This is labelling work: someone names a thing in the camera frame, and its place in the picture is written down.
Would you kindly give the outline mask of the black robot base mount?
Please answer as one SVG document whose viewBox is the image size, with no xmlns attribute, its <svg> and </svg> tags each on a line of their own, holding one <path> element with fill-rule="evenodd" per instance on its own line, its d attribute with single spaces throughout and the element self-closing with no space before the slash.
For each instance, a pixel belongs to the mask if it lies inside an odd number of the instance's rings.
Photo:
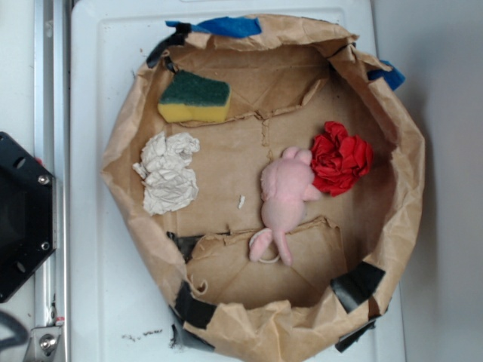
<svg viewBox="0 0 483 362">
<path fill-rule="evenodd" d="M 54 252 L 54 176 L 1 132 L 1 302 Z"/>
</svg>

